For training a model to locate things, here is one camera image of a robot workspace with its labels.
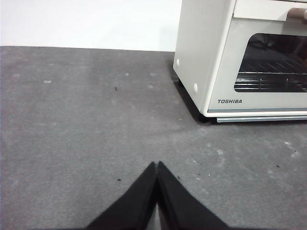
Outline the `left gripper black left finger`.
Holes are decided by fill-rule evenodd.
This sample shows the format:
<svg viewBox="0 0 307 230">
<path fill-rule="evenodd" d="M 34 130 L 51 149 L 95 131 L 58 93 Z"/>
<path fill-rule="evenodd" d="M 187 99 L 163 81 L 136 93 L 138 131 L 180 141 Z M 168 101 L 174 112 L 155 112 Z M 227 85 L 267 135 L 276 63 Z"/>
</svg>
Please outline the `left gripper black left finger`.
<svg viewBox="0 0 307 230">
<path fill-rule="evenodd" d="M 101 215 L 87 230 L 144 230 L 156 205 L 157 171 L 151 162 L 129 189 Z"/>
</svg>

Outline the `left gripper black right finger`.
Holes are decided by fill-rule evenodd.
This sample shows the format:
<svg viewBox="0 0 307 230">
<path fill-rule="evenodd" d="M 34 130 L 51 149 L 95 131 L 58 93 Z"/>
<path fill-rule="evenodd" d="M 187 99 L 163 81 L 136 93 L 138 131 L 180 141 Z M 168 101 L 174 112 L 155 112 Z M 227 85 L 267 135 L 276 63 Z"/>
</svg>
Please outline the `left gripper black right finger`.
<svg viewBox="0 0 307 230">
<path fill-rule="evenodd" d="M 157 165 L 159 207 L 170 230 L 228 230 L 226 223 L 193 197 L 163 162 Z"/>
</svg>

